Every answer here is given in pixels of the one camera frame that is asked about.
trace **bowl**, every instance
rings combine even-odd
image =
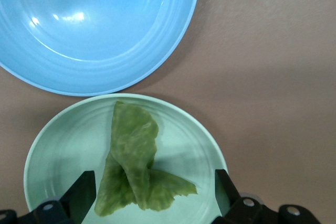
[[[0,0],[0,65],[54,93],[114,93],[171,55],[196,1]]]
[[[62,196],[86,170],[102,179],[110,149],[111,120],[116,101],[136,104],[151,113],[159,126],[153,168],[195,184],[197,195],[175,196],[163,211],[131,204],[107,217],[93,208],[83,224],[205,224],[221,215],[215,198],[215,169],[227,169],[213,137],[199,121],[163,100],[139,94],[106,94],[78,102],[57,114],[41,130],[28,153],[24,190],[29,210],[46,199]]]

